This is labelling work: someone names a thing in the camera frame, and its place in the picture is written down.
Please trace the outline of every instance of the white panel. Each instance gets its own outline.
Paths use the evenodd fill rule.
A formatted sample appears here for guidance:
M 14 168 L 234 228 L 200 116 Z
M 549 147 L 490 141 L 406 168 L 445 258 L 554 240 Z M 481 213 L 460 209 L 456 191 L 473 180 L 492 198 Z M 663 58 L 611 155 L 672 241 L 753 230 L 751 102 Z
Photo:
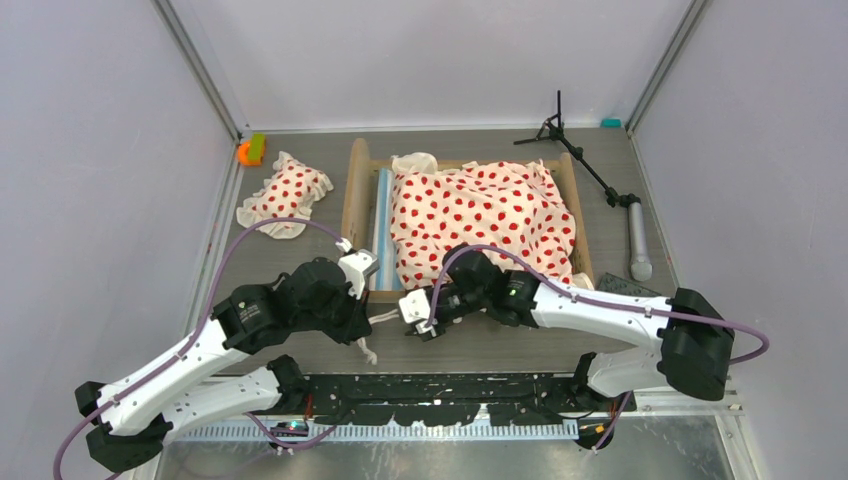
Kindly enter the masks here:
M 0 478 L 43 479 L 74 388 L 182 336 L 232 141 L 151 2 L 2 5 Z
M 254 129 L 626 120 L 688 0 L 180 0 Z
M 772 339 L 731 368 L 765 478 L 848 467 L 846 45 L 844 1 L 716 1 L 637 135 L 681 281 Z

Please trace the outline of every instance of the gray floor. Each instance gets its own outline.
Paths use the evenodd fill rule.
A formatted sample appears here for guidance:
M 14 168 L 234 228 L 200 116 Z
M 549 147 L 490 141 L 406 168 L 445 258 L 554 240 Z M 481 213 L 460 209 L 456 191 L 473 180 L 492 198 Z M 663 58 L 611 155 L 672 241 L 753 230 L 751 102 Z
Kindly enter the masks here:
M 263 166 L 244 172 L 239 205 L 262 187 L 262 180 L 271 174 L 277 152 L 285 150 L 330 177 L 336 188 L 315 205 L 312 219 L 338 228 L 350 148 L 357 137 L 368 141 L 375 159 L 416 151 L 450 160 L 559 157 L 562 147 L 553 142 L 512 145 L 513 140 L 534 134 L 535 131 L 529 130 L 485 130 L 271 135 Z M 672 294 L 675 286 L 671 269 L 636 156 L 624 130 L 575 129 L 568 130 L 566 135 L 572 143 L 585 148 L 586 159 L 607 183 L 620 193 L 633 192 L 645 201 L 645 228 L 654 275 L 644 285 L 665 295 Z M 609 272 L 629 278 L 627 213 L 607 206 L 603 191 L 594 179 L 581 165 L 575 163 L 574 168 L 594 273 L 596 277 Z M 228 242 L 242 230 L 233 221 Z M 227 297 L 239 285 L 272 281 L 280 272 L 290 272 L 315 256 L 336 258 L 336 254 L 332 240 L 316 230 L 307 229 L 292 240 L 274 240 L 259 233 L 251 235 L 234 254 L 216 298 Z M 386 307 L 374 307 L 369 314 L 385 310 Z M 368 343 L 379 355 L 377 366 L 366 365 L 355 346 L 337 345 L 323 334 L 308 332 L 294 335 L 286 344 L 268 348 L 225 373 L 245 373 L 283 353 L 292 355 L 305 373 L 570 371 L 585 352 L 612 352 L 626 346 L 583 332 L 502 327 L 482 316 L 468 318 L 444 337 L 427 343 L 404 336 L 405 332 L 406 328 L 399 322 L 375 326 Z
M 158 478 L 733 478 L 713 417 L 622 418 L 610 446 L 591 458 L 573 442 L 526 440 L 325 443 L 282 458 L 267 452 L 263 443 L 177 442 L 166 448 Z

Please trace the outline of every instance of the green block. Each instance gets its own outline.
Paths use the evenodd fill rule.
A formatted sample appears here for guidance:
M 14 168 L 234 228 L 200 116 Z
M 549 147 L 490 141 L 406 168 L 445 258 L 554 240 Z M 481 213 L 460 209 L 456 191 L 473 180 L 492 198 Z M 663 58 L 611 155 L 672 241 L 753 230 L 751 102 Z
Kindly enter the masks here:
M 259 162 L 262 160 L 262 150 L 265 147 L 265 134 L 254 133 L 250 137 L 250 148 L 247 149 L 247 159 L 251 162 Z

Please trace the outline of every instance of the robotic arm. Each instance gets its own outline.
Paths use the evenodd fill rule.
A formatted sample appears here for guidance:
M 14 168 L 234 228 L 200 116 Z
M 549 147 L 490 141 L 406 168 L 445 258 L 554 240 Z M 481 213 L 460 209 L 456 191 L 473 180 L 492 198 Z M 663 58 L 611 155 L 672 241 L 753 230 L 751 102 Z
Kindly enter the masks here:
M 455 254 L 454 249 L 446 259 Z M 639 388 L 669 385 L 702 400 L 724 396 L 732 330 L 668 319 L 658 312 L 684 312 L 721 318 L 697 292 L 678 289 L 673 298 L 635 298 L 580 289 L 551 280 L 571 298 L 524 271 L 501 271 L 481 252 L 451 262 L 453 283 L 442 288 L 435 321 L 428 325 L 433 287 L 410 292 L 399 301 L 403 320 L 424 340 L 443 335 L 452 320 L 471 312 L 508 326 L 570 328 L 615 338 L 635 346 L 614 354 L 587 353 L 575 372 L 575 403 L 595 409 L 603 401 Z M 611 310 L 599 303 L 629 303 L 633 310 Z
M 271 284 L 237 288 L 215 306 L 194 345 L 171 368 L 94 420 L 95 428 L 86 436 L 92 458 L 113 472 L 125 471 L 202 424 L 298 405 L 307 382 L 288 356 L 242 377 L 209 387 L 198 385 L 265 347 L 282 344 L 294 332 L 319 330 L 344 344 L 369 335 L 365 286 L 377 268 L 377 258 L 370 252 L 349 251 L 338 263 L 316 258 Z M 193 336 L 118 381 L 81 385 L 75 391 L 80 413 L 87 416 L 115 398 L 177 355 Z

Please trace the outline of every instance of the teal object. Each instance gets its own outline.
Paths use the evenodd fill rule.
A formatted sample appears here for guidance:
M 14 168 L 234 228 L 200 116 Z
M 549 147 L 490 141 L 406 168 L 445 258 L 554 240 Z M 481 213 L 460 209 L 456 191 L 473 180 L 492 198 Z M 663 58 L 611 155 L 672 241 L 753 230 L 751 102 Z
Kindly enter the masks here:
M 621 120 L 617 118 L 605 118 L 601 120 L 601 128 L 621 128 Z

